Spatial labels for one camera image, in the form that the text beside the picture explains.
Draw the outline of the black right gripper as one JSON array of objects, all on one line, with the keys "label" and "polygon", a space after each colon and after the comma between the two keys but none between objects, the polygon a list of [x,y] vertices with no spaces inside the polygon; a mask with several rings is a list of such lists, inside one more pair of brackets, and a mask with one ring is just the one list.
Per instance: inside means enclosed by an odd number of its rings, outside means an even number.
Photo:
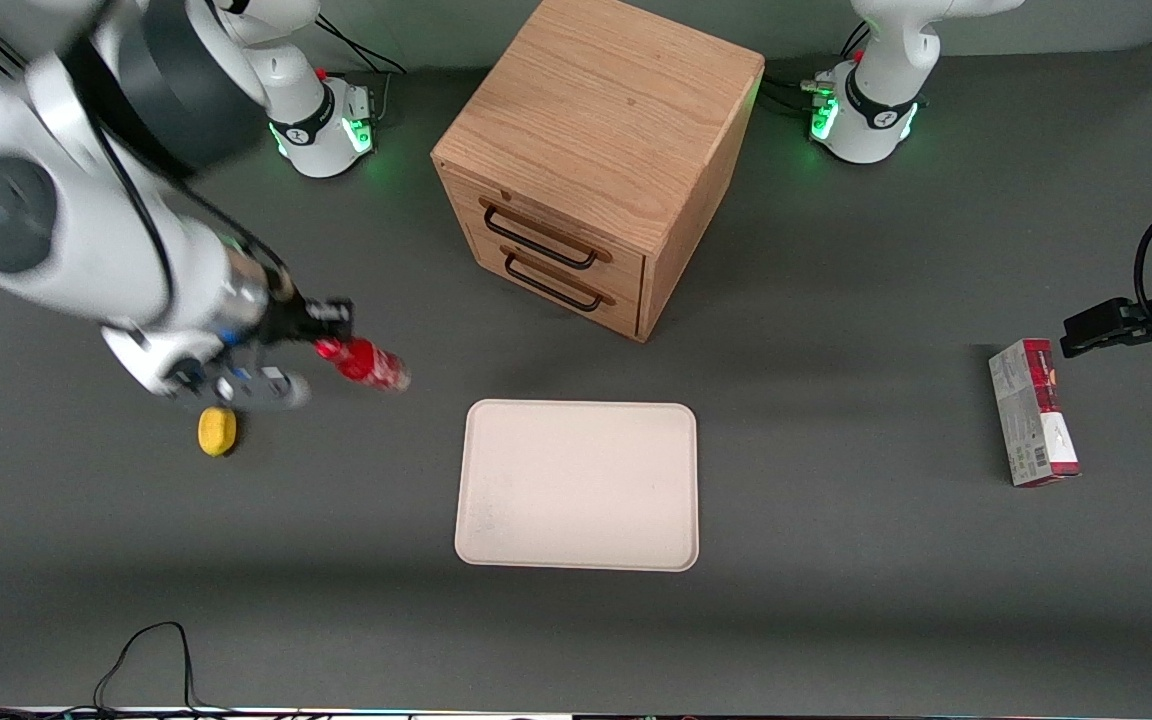
[{"label": "black right gripper", "polygon": [[262,266],[262,270],[270,300],[253,329],[255,342],[262,346],[308,342],[343,346],[353,340],[355,305],[351,300],[305,300],[288,270],[270,266]]}]

